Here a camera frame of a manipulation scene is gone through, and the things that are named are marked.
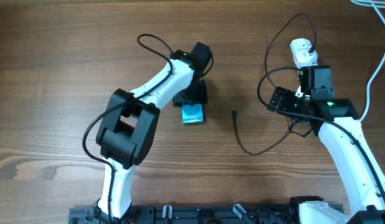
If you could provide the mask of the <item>smartphone with cyan screen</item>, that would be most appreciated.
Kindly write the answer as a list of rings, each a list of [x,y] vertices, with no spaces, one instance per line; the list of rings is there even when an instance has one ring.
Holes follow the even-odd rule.
[[[204,120],[203,106],[201,104],[183,105],[181,112],[183,124],[202,123]]]

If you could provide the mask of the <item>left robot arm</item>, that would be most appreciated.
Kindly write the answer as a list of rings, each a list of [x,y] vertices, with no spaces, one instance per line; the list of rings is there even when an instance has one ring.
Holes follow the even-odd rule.
[[[202,77],[212,65],[211,49],[198,42],[191,52],[171,53],[165,67],[144,85],[111,95],[96,135],[106,162],[103,194],[94,206],[100,222],[125,221],[134,172],[151,149],[161,109],[168,102],[181,108],[206,104]]]

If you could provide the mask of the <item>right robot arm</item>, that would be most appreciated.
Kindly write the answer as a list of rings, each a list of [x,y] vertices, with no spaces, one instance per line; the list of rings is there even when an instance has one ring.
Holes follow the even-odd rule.
[[[328,65],[296,68],[300,89],[276,87],[269,111],[308,123],[330,153],[351,209],[351,223],[385,223],[385,175],[364,138],[352,102],[335,97]]]

